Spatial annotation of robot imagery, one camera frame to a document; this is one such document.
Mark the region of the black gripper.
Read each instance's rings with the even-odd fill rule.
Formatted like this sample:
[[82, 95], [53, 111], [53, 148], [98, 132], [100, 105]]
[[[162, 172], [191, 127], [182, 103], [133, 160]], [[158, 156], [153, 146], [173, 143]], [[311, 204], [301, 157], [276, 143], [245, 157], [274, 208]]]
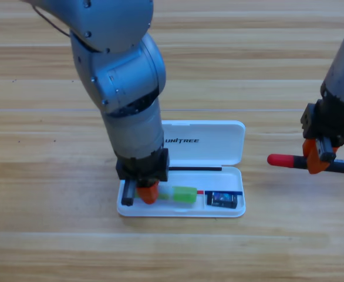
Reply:
[[153, 151], [142, 159], [118, 157], [116, 171], [119, 179], [125, 181], [121, 204], [133, 205], [135, 196], [139, 196], [145, 204], [155, 203], [159, 183], [168, 180], [169, 164], [167, 148]]
[[318, 174], [336, 158], [334, 148], [344, 145], [344, 103], [319, 99], [309, 103], [301, 116], [303, 156], [310, 174]]

